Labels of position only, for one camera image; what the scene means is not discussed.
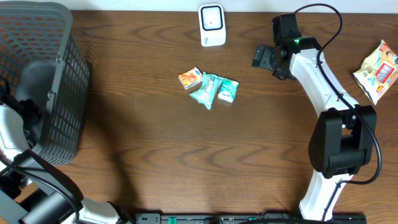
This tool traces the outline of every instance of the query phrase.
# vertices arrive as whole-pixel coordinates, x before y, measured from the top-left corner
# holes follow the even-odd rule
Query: colorful snack bag
[[[380,46],[365,60],[354,78],[373,104],[398,77],[398,57],[382,40]]]
[[[208,110],[211,109],[218,87],[224,78],[203,72],[203,83],[199,90],[190,94],[198,103],[204,104]]]
[[[238,86],[238,82],[225,78],[221,86],[220,93],[218,94],[218,98],[221,100],[225,100],[228,103],[232,103],[235,99]]]
[[[178,79],[186,90],[199,84],[201,82],[201,78],[201,72],[196,67],[178,76]]]

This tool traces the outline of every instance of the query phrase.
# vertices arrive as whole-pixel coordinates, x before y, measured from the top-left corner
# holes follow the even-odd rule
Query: teal package
[[[217,89],[220,87],[224,78],[203,72],[203,82],[199,90],[190,94],[198,103],[204,104],[208,110],[211,109]]]
[[[225,100],[228,103],[232,103],[235,99],[238,86],[239,83],[237,81],[232,81],[225,78],[221,86],[220,93],[218,94],[218,98],[221,100]]]

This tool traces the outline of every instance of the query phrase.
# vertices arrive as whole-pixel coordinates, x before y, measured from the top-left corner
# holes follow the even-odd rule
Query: gray plastic basket
[[[76,155],[90,80],[72,23],[61,4],[0,2],[0,75],[18,100],[42,109],[32,150],[55,165]]]

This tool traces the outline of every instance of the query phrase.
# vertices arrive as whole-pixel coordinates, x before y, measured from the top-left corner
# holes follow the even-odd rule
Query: wooden table
[[[73,32],[93,64],[80,151],[60,169],[85,197],[128,210],[254,213],[294,209],[312,166],[308,142],[317,116],[299,82],[251,67],[258,44],[272,45],[279,13],[226,13],[224,46],[204,48],[196,12],[73,12]],[[298,14],[302,34],[324,44],[334,14]],[[352,73],[384,39],[398,52],[398,15],[344,14],[325,50],[331,69],[362,105],[371,102]],[[237,80],[233,104],[211,110],[177,75],[202,71]],[[398,209],[398,84],[375,106],[384,166],[377,182],[347,186],[336,212],[364,212],[393,223]],[[376,155],[355,180],[373,175]]]

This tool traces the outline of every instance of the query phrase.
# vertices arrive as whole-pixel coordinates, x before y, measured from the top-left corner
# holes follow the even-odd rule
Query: white wall
[[[31,0],[59,2],[76,10],[196,11],[220,3],[229,12],[292,12],[307,4],[327,3],[340,12],[398,13],[398,0]],[[330,12],[312,7],[306,12]]]

